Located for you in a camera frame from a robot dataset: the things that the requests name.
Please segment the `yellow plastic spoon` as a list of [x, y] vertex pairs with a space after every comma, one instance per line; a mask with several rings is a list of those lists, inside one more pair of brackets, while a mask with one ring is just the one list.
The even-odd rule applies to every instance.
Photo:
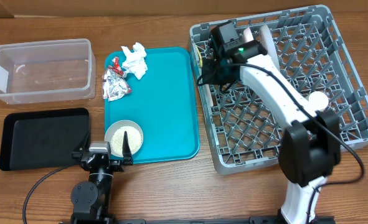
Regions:
[[203, 67], [203, 62], [202, 62], [202, 55], [201, 55], [201, 52], [199, 50], [199, 47], [196, 46], [196, 50], [197, 50], [197, 55], [199, 57], [199, 67], [202, 68]]

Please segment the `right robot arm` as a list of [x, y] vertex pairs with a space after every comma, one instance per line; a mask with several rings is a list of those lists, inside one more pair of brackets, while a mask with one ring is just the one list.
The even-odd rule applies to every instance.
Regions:
[[288, 179], [277, 222], [318, 223], [320, 189], [341, 161], [338, 116], [301, 96], [278, 69], [271, 40], [213, 39], [205, 60], [206, 84], [241, 81], [266, 104], [283, 131], [278, 163]]

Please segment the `teal serving tray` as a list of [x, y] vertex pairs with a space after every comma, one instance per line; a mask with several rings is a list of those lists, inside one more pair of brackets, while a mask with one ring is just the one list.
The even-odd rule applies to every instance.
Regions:
[[148, 69], [142, 79], [129, 74], [131, 93], [105, 101], [104, 128], [131, 120], [143, 130], [135, 164], [191, 159], [200, 137], [191, 59], [186, 49], [147, 49]]

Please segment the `grey deep plate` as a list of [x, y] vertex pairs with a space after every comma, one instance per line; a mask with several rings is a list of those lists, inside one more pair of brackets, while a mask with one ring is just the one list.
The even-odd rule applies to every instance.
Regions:
[[278, 55], [276, 52], [276, 47], [273, 41], [271, 31], [267, 25], [261, 26], [259, 30], [259, 36], [260, 36], [260, 43], [267, 50], [268, 55], [271, 57], [272, 62], [274, 66], [276, 67], [276, 69], [279, 70], [280, 64], [279, 64]]

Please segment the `clear plastic bin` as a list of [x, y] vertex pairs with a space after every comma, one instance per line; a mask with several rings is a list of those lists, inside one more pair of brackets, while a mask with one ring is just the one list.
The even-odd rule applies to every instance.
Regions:
[[0, 100], [10, 105], [92, 99], [96, 76], [88, 39], [0, 45]]

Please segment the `grey dishwasher rack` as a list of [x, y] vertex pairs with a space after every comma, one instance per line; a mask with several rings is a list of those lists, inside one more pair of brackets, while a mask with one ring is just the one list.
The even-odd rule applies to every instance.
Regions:
[[[237, 32], [258, 38], [267, 25], [281, 73], [303, 95], [321, 91], [339, 116], [341, 138], [353, 149], [368, 145], [368, 95], [331, 11], [324, 5], [232, 19]], [[247, 86], [225, 93], [209, 85], [214, 106], [199, 87], [215, 170], [221, 175], [270, 167], [278, 162], [281, 129], [262, 100]]]

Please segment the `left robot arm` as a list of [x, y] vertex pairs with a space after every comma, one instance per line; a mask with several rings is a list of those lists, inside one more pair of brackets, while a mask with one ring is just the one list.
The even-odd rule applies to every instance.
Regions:
[[123, 135], [121, 159], [111, 158], [111, 146], [107, 141], [90, 142], [86, 134], [84, 145], [72, 152], [72, 158], [85, 171], [88, 180], [78, 183], [72, 190], [73, 213], [71, 223], [117, 223], [109, 212], [111, 187], [115, 172], [122, 172], [123, 166], [131, 166], [133, 157], [129, 147], [128, 134]]

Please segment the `small red sauce packet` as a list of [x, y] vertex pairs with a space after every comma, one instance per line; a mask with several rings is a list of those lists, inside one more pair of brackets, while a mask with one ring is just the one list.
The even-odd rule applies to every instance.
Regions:
[[122, 70], [120, 66], [119, 57], [115, 57], [113, 60], [113, 68], [112, 70], [115, 71], [119, 76], [123, 77], [124, 71]]

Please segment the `foil wrapper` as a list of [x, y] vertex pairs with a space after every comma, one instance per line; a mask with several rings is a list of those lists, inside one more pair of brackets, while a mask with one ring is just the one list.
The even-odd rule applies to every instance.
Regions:
[[108, 101], [118, 100], [131, 93], [131, 87], [115, 68], [108, 66], [103, 74], [102, 95]]

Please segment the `black plastic tray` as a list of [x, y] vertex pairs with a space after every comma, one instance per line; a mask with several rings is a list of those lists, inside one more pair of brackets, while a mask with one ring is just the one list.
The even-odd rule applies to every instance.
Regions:
[[90, 115], [85, 108], [9, 114], [2, 130], [0, 169], [12, 171], [73, 164], [72, 152], [87, 131], [90, 131]]

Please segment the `white napkin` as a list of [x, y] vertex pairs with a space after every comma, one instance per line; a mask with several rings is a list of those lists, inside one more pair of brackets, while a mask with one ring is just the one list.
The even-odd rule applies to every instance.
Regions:
[[138, 80], [142, 79], [148, 70], [148, 66], [145, 62], [147, 53], [145, 48], [139, 42], [133, 45], [133, 51], [131, 51], [126, 46], [121, 47], [126, 60], [121, 64], [124, 69], [123, 77], [125, 78], [127, 74], [132, 73]]

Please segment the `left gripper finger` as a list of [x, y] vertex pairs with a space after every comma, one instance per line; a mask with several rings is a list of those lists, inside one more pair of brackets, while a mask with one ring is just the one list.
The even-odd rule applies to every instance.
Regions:
[[89, 147], [90, 143], [90, 131], [87, 131], [84, 135], [84, 138], [80, 141], [77, 151], [82, 152], [85, 151]]
[[129, 142], [128, 142], [128, 134], [126, 131], [124, 132], [124, 136], [123, 136], [122, 155], [124, 159], [132, 158], [131, 149], [130, 149]]

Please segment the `white plate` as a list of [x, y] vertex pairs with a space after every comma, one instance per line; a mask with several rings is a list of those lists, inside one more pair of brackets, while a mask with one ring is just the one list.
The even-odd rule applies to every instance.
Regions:
[[252, 31], [249, 27], [243, 30], [243, 39], [244, 42], [251, 42], [254, 40]]

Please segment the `white plastic cup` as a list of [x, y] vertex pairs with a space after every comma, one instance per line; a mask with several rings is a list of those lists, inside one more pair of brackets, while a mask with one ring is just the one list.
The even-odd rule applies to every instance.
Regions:
[[321, 91], [314, 91], [310, 93], [306, 99], [313, 106], [315, 111], [324, 111], [329, 104], [328, 96]]

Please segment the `white plastic fork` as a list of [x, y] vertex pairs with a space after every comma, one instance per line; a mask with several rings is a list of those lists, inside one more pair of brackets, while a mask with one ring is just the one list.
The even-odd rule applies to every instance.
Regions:
[[206, 89], [206, 95], [207, 95], [208, 104], [210, 105], [210, 107], [213, 107], [214, 106], [214, 102], [213, 102], [212, 94], [210, 92], [210, 87], [209, 87], [208, 84], [205, 84], [205, 89]]

